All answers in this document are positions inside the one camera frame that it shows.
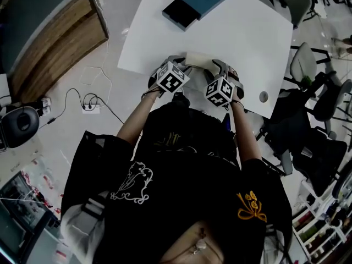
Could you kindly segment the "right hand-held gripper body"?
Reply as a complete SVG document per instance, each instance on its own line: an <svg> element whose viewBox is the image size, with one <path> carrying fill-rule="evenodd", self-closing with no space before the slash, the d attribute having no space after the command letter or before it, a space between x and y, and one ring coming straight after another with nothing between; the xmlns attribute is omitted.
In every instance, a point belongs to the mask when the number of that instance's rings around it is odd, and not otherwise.
<svg viewBox="0 0 352 264"><path fill-rule="evenodd" d="M218 77L215 78L210 71L205 71L207 86L205 88L205 99L216 107L225 107L233 100L233 94L238 99L244 97L244 88L238 78Z"/></svg>

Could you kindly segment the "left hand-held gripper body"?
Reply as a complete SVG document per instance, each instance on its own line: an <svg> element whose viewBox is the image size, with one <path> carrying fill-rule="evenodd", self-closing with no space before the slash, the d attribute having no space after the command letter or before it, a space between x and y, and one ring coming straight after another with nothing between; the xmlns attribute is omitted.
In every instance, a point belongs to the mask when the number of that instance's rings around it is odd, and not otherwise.
<svg viewBox="0 0 352 264"><path fill-rule="evenodd" d="M180 90L189 80L189 76L185 75L179 66L182 64L173 64L171 62L164 62L151 74L148 81L148 89L152 90L159 87L161 93L169 92L176 93Z"/></svg>

